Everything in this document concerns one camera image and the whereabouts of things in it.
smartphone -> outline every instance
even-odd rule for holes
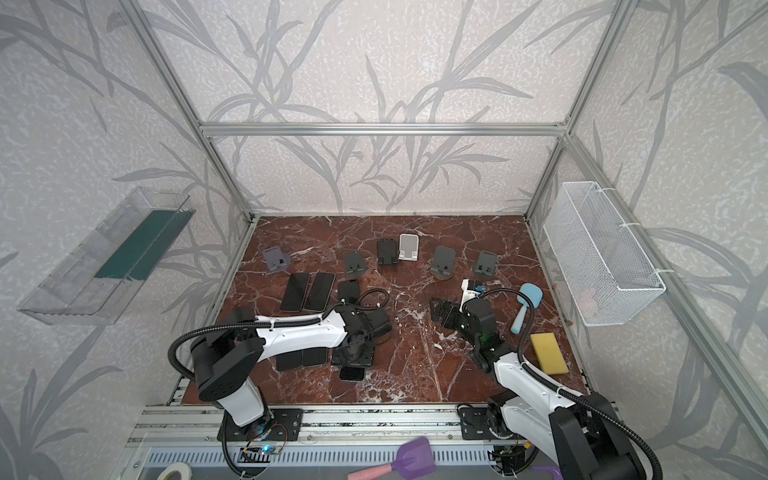
[[[306,288],[310,285],[308,273],[291,273],[288,277],[286,292],[280,304],[281,312],[300,312],[306,296]]]
[[[301,366],[301,350],[285,352],[275,355],[275,370],[285,372],[286,370],[297,369]]]
[[[301,351],[301,364],[303,366],[321,366],[328,362],[328,349],[318,346]]]
[[[306,302],[304,302],[304,309],[310,312],[322,312],[325,310],[326,305],[328,305],[328,299],[331,296],[333,282],[335,281],[335,273],[315,273],[310,294],[306,297]]]
[[[343,366],[339,372],[339,378],[343,382],[362,382],[366,377],[366,369],[358,366]]]

yellow sponge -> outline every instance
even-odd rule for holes
[[[547,375],[568,373],[568,366],[565,365],[565,359],[554,333],[534,333],[531,335],[531,343],[541,364],[542,372]]]

purple spatula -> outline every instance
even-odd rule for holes
[[[435,459],[432,457],[429,440],[426,437],[412,440],[398,449],[394,462],[350,473],[346,476],[346,480],[374,480],[392,470],[398,472],[405,480],[413,480],[434,472]]]

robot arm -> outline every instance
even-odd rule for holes
[[[471,357],[478,368],[508,389],[489,402],[486,420],[491,431],[499,438],[512,433],[527,438],[560,465],[567,480],[646,478],[622,431],[589,413],[582,402],[574,402],[583,396],[580,392],[552,379],[503,341],[482,286],[464,280],[462,290],[460,303],[432,299],[432,320],[459,332],[473,345]],[[617,420],[604,397],[592,393],[584,398]]]
[[[272,421],[259,389],[248,376],[258,362],[314,347],[340,348],[343,358],[355,359],[368,339],[392,329],[383,309],[366,315],[362,307],[354,305],[338,305],[326,315],[287,317],[254,316],[251,309],[240,308],[224,322],[243,328],[201,334],[192,342],[194,381],[200,400],[222,406],[249,439],[265,432]],[[172,364],[176,348],[172,346],[169,352]]]
[[[583,397],[587,403],[582,394],[529,363],[501,338],[479,284],[465,280],[462,287],[460,303],[430,301],[432,320],[459,332],[473,345],[471,357],[478,368],[508,389],[489,402],[486,420],[491,431],[502,439],[512,433],[527,438],[560,465],[566,480],[646,478],[628,435],[634,435],[638,445],[644,442],[617,421],[610,403],[597,393]],[[177,339],[168,356],[174,368],[195,381],[201,400],[224,407],[244,430],[244,438],[253,439],[274,423],[248,378],[253,367],[271,356],[313,347],[338,348],[345,358],[354,359],[365,341],[392,328],[383,309],[375,315],[362,310],[342,305],[327,315],[274,318],[235,309],[225,320],[227,325],[205,327]],[[240,323],[243,328],[233,326]],[[194,373],[176,358],[176,349],[189,339],[195,339],[190,347]],[[648,458],[655,459],[645,448]],[[657,462],[656,471],[660,473]]]

white tape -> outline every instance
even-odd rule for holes
[[[184,462],[176,462],[163,470],[157,477],[157,480],[168,480],[174,473],[181,475],[181,480],[192,479],[192,468]]]

